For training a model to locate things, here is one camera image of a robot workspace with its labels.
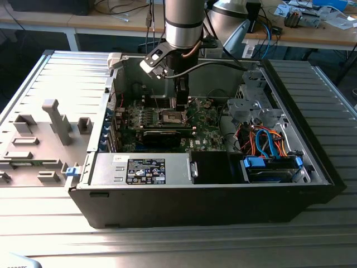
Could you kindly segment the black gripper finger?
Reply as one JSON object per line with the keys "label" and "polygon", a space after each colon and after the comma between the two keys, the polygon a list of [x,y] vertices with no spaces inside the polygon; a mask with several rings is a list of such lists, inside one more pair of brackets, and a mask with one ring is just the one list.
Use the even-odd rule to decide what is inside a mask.
{"label": "black gripper finger", "polygon": [[176,79],[176,110],[184,111],[188,103],[189,82],[187,79]]}

